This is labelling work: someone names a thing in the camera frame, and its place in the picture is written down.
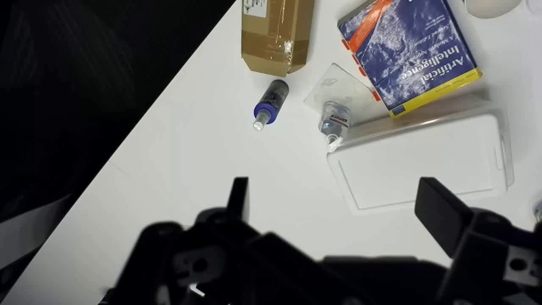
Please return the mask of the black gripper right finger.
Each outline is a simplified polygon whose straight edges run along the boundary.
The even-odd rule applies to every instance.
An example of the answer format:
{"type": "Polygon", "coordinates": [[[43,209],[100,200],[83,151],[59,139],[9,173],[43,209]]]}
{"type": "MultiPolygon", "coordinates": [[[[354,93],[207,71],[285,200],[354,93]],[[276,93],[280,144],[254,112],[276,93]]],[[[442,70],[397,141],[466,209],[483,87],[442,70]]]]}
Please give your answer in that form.
{"type": "Polygon", "coordinates": [[[422,178],[415,198],[415,215],[441,249],[452,258],[474,212],[437,178],[422,178]]]}

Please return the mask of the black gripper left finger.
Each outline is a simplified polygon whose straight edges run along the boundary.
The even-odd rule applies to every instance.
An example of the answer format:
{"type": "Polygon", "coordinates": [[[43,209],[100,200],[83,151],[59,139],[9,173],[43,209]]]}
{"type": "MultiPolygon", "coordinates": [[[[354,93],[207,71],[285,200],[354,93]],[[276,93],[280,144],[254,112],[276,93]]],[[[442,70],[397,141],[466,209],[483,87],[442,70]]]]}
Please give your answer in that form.
{"type": "Polygon", "coordinates": [[[237,176],[232,183],[227,210],[237,217],[244,219],[247,214],[247,198],[249,198],[249,178],[237,176]]]}

